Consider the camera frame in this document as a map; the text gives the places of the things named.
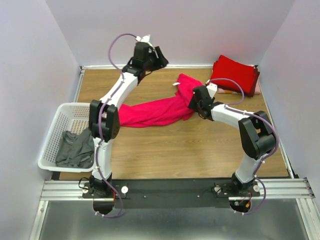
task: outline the pink folded cloth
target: pink folded cloth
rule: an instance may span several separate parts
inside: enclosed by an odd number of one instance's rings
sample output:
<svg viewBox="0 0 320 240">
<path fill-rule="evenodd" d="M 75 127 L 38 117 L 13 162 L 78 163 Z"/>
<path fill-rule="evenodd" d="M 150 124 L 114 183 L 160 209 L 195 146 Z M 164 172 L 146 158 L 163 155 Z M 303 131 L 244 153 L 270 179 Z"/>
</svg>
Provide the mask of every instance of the pink folded cloth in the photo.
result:
<svg viewBox="0 0 320 240">
<path fill-rule="evenodd" d="M 231 91 L 231 90 L 224 90 L 222 88 L 218 88 L 218 94 L 241 94 L 241 93 L 238 93 L 236 91 Z M 254 89 L 254 94 L 261 94 L 261 90 L 260 90 L 260 86 L 259 86 L 259 82 L 257 81 L 256 82 L 256 85 L 255 85 L 255 89 Z"/>
<path fill-rule="evenodd" d="M 123 127 L 145 128 L 165 126 L 180 119 L 187 120 L 194 111 L 188 108 L 193 88 L 203 84 L 190 76 L 180 74 L 177 79 L 178 91 L 175 96 L 146 102 L 134 106 L 122 104 L 119 109 L 120 125 Z"/>
</svg>

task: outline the white laundry basket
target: white laundry basket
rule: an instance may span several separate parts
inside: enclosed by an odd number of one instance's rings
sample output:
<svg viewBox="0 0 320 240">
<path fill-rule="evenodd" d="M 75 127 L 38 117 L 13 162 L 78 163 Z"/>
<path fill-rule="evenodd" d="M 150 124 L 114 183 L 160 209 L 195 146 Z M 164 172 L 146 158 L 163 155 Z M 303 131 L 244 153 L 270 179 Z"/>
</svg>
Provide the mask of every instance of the white laundry basket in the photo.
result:
<svg viewBox="0 0 320 240">
<path fill-rule="evenodd" d="M 80 134 L 87 128 L 89 125 L 89 107 L 90 103 L 78 102 L 63 103 L 58 107 L 38 159 L 39 168 L 70 173 L 91 172 L 94 169 L 95 164 L 90 168 L 56 166 L 56 155 L 62 133 L 68 130 Z"/>
</svg>

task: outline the gray cloth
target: gray cloth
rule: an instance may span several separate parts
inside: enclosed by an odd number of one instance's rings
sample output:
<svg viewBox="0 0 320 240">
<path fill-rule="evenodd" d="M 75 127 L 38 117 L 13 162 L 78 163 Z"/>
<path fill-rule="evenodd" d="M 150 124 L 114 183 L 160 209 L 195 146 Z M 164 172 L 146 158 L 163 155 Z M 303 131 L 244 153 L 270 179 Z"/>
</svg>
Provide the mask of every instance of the gray cloth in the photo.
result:
<svg viewBox="0 0 320 240">
<path fill-rule="evenodd" d="M 88 169 L 94 164 L 95 144 L 89 128 L 80 135 L 64 131 L 55 157 L 57 167 Z"/>
</svg>

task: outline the red fabric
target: red fabric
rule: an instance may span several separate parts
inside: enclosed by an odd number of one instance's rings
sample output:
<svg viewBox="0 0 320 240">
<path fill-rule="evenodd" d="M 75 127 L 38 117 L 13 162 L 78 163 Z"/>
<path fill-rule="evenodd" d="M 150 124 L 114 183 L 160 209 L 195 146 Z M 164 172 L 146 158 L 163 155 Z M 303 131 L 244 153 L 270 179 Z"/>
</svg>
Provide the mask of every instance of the red fabric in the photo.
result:
<svg viewBox="0 0 320 240">
<path fill-rule="evenodd" d="M 259 72 L 253 66 L 244 65 L 221 55 L 213 64 L 211 79 L 227 78 L 236 81 L 245 95 L 252 97 L 255 93 Z M 219 88 L 240 93 L 239 88 L 226 80 L 214 81 Z"/>
<path fill-rule="evenodd" d="M 175 96 L 146 102 L 134 106 L 122 104 L 119 110 L 120 125 L 123 127 L 145 128 L 165 126 L 180 119 L 189 119 L 194 111 L 188 108 L 193 88 L 203 85 L 190 76 L 180 74 Z"/>
</svg>

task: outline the wooden table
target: wooden table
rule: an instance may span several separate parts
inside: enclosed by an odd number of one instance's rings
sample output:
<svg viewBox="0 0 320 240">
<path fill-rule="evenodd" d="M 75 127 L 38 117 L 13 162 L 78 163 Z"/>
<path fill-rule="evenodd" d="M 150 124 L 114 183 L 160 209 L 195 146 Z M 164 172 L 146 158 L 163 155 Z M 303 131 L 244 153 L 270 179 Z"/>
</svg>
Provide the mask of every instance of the wooden table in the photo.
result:
<svg viewBox="0 0 320 240">
<path fill-rule="evenodd" d="M 173 97 L 172 84 L 184 73 L 201 82 L 210 78 L 211 69 L 161 69 L 142 80 L 125 99 L 136 105 Z M 104 96 L 119 78 L 116 70 L 86 70 L 78 102 L 90 103 Z M 236 102 L 236 94 L 217 94 L 223 103 Z M 246 97 L 236 106 L 241 110 L 267 111 L 262 95 Z M 115 179 L 218 178 L 230 177 L 239 167 L 244 151 L 239 131 L 221 122 L 201 119 L 194 114 L 168 126 L 146 128 L 122 127 L 111 154 L 112 177 Z M 87 173 L 62 172 L 60 179 L 79 179 Z M 278 150 L 258 172 L 260 177 L 288 176 Z"/>
</svg>

